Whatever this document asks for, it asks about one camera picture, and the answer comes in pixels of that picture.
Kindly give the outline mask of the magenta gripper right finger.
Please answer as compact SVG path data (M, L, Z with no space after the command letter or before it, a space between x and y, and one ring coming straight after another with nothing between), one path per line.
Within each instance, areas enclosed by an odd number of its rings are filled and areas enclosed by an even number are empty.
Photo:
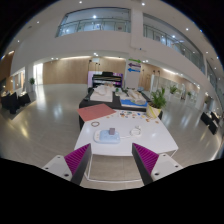
M132 154L144 185L182 169L168 154L157 154L136 143L132 144Z

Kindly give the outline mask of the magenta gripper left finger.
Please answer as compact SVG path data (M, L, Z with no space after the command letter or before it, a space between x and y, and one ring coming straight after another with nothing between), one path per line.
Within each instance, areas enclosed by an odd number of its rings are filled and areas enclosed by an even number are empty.
M86 144L66 156L56 155L43 167L43 170L79 185L90 157L91 144Z

